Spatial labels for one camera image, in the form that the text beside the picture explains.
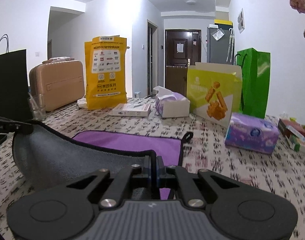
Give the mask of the open white tissue box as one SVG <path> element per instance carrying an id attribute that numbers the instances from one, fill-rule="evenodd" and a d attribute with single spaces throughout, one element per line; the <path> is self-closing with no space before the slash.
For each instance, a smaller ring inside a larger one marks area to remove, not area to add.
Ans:
<path id="1" fill-rule="evenodd" d="M 189 116 L 190 101 L 180 93 L 156 86 L 155 108 L 162 118 L 183 118 Z"/>

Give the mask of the black paper shopping bag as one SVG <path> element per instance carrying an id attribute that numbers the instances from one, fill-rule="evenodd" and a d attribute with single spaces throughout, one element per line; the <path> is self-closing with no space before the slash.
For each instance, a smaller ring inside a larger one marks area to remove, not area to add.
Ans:
<path id="1" fill-rule="evenodd" d="M 9 37 L 0 38 L 0 117 L 27 121 L 29 107 L 26 50 L 9 50 Z"/>

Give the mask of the flat white product box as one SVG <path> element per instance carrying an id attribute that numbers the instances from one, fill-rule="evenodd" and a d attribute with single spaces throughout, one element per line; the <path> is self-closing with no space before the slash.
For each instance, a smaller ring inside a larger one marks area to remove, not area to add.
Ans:
<path id="1" fill-rule="evenodd" d="M 113 108 L 110 116 L 147 117 L 150 113 L 150 105 L 146 103 L 120 103 Z"/>

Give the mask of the calligraphy print tablecloth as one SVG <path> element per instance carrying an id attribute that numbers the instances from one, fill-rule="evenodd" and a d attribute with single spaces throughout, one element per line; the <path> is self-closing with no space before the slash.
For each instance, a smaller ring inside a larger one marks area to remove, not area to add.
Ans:
<path id="1" fill-rule="evenodd" d="M 192 131 L 191 143 L 184 145 L 183 167 L 191 173 L 208 168 L 283 196 L 298 212 L 298 223 L 291 239 L 305 239 L 305 153 L 289 148 L 282 135 L 272 155 L 226 147 L 226 130 L 217 124 L 192 114 L 188 118 L 161 119 L 155 110 L 155 100 L 130 99 L 129 102 L 149 103 L 149 117 L 114 117 L 110 116 L 109 109 L 88 111 L 72 103 L 47 114 L 44 123 L 70 138 L 88 130 L 170 138 L 181 138 L 184 133 Z M 34 189 L 14 163 L 12 139 L 13 134 L 8 134 L 0 146 L 0 233 L 4 239 L 13 239 L 5 219 L 7 207 Z"/>

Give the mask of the wall picture frame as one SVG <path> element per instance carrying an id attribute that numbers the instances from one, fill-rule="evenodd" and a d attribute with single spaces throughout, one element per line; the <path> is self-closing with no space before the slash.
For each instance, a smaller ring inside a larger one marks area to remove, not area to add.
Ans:
<path id="1" fill-rule="evenodd" d="M 241 11 L 238 15 L 237 21 L 238 21 L 239 33 L 242 33 L 245 30 L 245 19 L 244 19 L 244 10 L 243 9 L 241 9 Z"/>

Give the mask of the grey microfibre towel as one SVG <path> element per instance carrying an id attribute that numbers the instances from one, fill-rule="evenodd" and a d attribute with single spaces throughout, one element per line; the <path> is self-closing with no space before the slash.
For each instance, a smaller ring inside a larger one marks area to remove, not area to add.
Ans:
<path id="1" fill-rule="evenodd" d="M 14 161 L 35 191 L 50 189 L 101 168 L 112 175 L 122 168 L 139 164 L 156 185 L 156 153 L 121 151 L 98 147 L 69 138 L 42 122 L 29 123 L 29 129 L 13 135 Z"/>

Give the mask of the purple tissue pack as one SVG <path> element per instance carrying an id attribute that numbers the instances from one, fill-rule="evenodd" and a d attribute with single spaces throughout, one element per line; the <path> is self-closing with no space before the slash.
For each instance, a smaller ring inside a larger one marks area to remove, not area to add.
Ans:
<path id="1" fill-rule="evenodd" d="M 279 130 L 272 122 L 241 113 L 232 113 L 225 144 L 263 154 L 272 154 Z"/>

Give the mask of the yellow paper delivery bag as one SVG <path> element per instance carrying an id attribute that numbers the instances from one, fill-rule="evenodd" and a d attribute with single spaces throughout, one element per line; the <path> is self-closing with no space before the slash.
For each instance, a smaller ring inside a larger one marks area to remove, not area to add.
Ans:
<path id="1" fill-rule="evenodd" d="M 87 108 L 114 108 L 120 103 L 127 103 L 127 39 L 120 36 L 99 36 L 85 42 L 84 47 Z"/>

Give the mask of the purple microfibre towel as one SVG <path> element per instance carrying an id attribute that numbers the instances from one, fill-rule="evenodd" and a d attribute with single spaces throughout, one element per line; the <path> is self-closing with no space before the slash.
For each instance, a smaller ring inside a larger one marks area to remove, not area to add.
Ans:
<path id="1" fill-rule="evenodd" d="M 165 166 L 182 165 L 183 143 L 181 139 L 105 131 L 84 131 L 75 135 L 73 139 L 94 146 L 122 151 L 153 150 L 162 157 Z"/>

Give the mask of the green paper gift bag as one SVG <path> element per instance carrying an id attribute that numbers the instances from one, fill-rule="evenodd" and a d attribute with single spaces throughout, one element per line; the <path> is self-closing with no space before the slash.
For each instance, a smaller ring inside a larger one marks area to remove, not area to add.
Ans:
<path id="1" fill-rule="evenodd" d="M 270 88 L 271 54 L 249 48 L 238 51 L 235 60 L 242 71 L 239 111 L 263 119 Z"/>

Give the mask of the grey refrigerator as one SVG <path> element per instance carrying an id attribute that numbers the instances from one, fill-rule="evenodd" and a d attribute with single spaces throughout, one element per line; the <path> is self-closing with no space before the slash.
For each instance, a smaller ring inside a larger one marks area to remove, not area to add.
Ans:
<path id="1" fill-rule="evenodd" d="M 227 60 L 232 25 L 218 24 L 207 28 L 207 63 L 232 64 Z"/>

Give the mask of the clear drinking glass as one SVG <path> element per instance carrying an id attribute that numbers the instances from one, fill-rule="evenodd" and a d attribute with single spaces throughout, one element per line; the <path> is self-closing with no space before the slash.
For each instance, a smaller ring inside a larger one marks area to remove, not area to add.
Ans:
<path id="1" fill-rule="evenodd" d="M 46 105 L 42 94 L 29 93 L 29 107 L 34 120 L 42 121 L 46 118 Z"/>

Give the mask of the beige hard suitcase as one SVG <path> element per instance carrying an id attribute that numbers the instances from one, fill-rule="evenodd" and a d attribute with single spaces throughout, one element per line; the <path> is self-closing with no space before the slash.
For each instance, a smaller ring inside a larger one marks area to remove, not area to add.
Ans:
<path id="1" fill-rule="evenodd" d="M 85 95 L 83 64 L 78 60 L 40 64 L 30 70 L 29 83 L 33 96 L 43 95 L 47 112 Z"/>

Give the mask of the dark brown entrance door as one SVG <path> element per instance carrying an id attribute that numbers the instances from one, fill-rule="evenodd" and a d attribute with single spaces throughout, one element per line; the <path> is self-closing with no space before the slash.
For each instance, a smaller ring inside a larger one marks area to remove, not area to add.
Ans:
<path id="1" fill-rule="evenodd" d="M 165 68 L 188 68 L 201 61 L 201 31 L 168 29 L 165 31 Z"/>

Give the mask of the yellow-green snack paper bag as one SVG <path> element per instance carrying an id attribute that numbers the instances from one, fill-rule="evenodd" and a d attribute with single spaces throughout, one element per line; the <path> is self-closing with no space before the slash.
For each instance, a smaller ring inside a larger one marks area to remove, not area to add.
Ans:
<path id="1" fill-rule="evenodd" d="M 190 112 L 217 125 L 229 126 L 231 114 L 239 110 L 241 90 L 240 66 L 197 62 L 188 67 Z"/>

